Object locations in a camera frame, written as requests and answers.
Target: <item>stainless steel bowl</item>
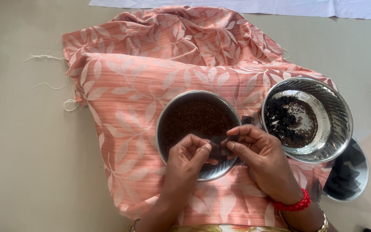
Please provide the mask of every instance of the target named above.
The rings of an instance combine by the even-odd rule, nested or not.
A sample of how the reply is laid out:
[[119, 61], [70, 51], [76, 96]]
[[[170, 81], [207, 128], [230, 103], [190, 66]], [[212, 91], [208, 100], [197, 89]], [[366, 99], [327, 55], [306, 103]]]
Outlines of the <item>stainless steel bowl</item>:
[[294, 96], [307, 102], [316, 114], [318, 126], [314, 140], [305, 147], [283, 145], [287, 156], [305, 163], [323, 163], [333, 160], [346, 149], [353, 132], [352, 114], [342, 96], [332, 87], [308, 77], [293, 77], [278, 82], [267, 93], [263, 103], [262, 121], [267, 133], [267, 101], [281, 96]]
[[[168, 160], [168, 150], [166, 150], [162, 146], [160, 140], [167, 115], [175, 107], [192, 101], [211, 103], [224, 111], [226, 116], [229, 118], [232, 127], [241, 125], [240, 117], [234, 107], [226, 99], [220, 97], [215, 93], [203, 90], [194, 90], [178, 95], [177, 97], [173, 98], [161, 111], [161, 114], [157, 121], [157, 127], [155, 129], [155, 140], [157, 142], [157, 149], [162, 161], [164, 161], [165, 164], [167, 164]], [[236, 160], [237, 158], [227, 160], [221, 165], [217, 166], [215, 169], [200, 172], [198, 175], [198, 181], [210, 181], [224, 176], [235, 165]]]

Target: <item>embossed pattern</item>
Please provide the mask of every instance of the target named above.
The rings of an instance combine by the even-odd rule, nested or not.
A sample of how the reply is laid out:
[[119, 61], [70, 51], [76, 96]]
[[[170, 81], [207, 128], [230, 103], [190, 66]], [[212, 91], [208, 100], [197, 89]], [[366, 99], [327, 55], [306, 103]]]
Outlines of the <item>embossed pattern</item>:
[[[63, 40], [75, 98], [88, 105], [96, 124], [111, 197], [131, 219], [158, 199], [166, 166], [156, 149], [155, 126], [164, 106], [178, 94], [217, 93], [242, 116], [259, 113], [266, 92], [283, 79], [306, 76], [334, 85], [322, 74], [284, 60], [280, 45], [224, 8], [125, 12], [110, 22], [63, 34]], [[330, 172], [324, 164], [289, 162], [308, 191], [316, 182], [324, 185]], [[244, 166], [197, 183], [176, 221], [213, 223], [284, 226]]]

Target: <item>floor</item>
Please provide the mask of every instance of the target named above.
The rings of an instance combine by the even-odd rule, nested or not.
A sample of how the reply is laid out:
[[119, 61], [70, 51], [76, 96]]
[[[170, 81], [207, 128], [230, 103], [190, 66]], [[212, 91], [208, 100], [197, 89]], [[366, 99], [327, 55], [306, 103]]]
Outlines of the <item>floor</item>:
[[[61, 33], [109, 21], [130, 9], [90, 0], [0, 0], [0, 232], [121, 231], [129, 221], [109, 197], [94, 120], [67, 112], [64, 60], [45, 54]], [[291, 53], [290, 62], [332, 78], [348, 103], [354, 136], [371, 167], [371, 20], [244, 14]], [[49, 53], [62, 57], [58, 43]], [[356, 201], [322, 198], [341, 232], [371, 228], [371, 177]]]

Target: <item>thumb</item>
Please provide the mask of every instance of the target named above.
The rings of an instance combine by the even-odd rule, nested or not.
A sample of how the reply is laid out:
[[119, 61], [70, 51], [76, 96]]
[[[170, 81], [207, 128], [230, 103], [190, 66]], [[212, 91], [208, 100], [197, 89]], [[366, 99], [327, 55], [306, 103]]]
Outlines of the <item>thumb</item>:
[[249, 165], [256, 165], [256, 161], [259, 159], [258, 154], [241, 143], [229, 141], [227, 147]]
[[199, 149], [197, 149], [197, 151], [195, 152], [195, 155], [191, 159], [191, 161], [193, 162], [193, 165], [197, 165], [199, 168], [201, 168], [203, 164], [209, 158], [210, 152], [211, 152], [210, 144], [206, 144], [200, 147]]

